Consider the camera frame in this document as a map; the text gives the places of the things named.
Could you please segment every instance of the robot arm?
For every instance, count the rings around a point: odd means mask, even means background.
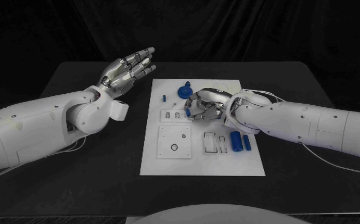
[[[115,100],[154,69],[154,48],[118,58],[96,86],[0,110],[0,169],[34,161],[105,127],[109,118],[123,121],[128,105]]]
[[[301,103],[270,103],[265,96],[244,90],[230,97],[223,108],[227,127],[247,134],[262,131],[286,141],[360,156],[360,113]]]

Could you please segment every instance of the white board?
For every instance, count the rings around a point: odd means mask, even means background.
[[[177,95],[177,89],[190,81],[193,93],[203,88],[216,88],[230,94],[240,91],[239,80],[200,79],[154,79],[149,97],[148,122],[142,149],[139,175],[142,176],[265,176],[260,155],[253,135],[249,136],[250,151],[233,152],[230,147],[230,132],[237,131],[223,125],[223,118],[211,121],[164,120],[164,112],[183,112],[185,99]],[[190,107],[191,114],[201,110],[195,103]],[[159,126],[188,126],[191,158],[157,158]],[[214,133],[214,138],[224,137],[221,147],[227,153],[204,153],[204,133]]]

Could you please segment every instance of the robotic hand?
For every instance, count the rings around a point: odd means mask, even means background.
[[[255,92],[273,96],[263,91]],[[187,98],[184,110],[191,106],[193,100],[197,100],[195,105],[204,112],[190,115],[191,120],[219,118],[224,110],[224,126],[247,134],[257,134],[262,131],[286,141],[360,156],[360,113],[357,112],[283,100],[272,103],[252,90],[242,90],[231,95],[216,89],[201,89]]]
[[[0,110],[0,169],[34,161],[105,127],[123,121],[128,105],[115,100],[155,66],[154,48],[118,58],[85,91],[11,105]]]

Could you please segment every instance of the black curtain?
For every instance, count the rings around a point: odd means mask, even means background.
[[[108,61],[154,46],[154,61],[242,61],[266,0],[73,0]]]

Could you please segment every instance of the black tabletop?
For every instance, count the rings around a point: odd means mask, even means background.
[[[108,63],[63,63],[41,97],[96,84]],[[285,214],[360,212],[360,173],[324,163],[296,143],[256,135],[265,177],[139,176],[152,79],[239,79],[242,88],[332,107],[299,62],[155,63],[125,96],[123,122],[109,120],[75,152],[43,158],[0,177],[0,215],[144,216],[193,204],[239,204]],[[360,169],[360,157],[312,147]]]

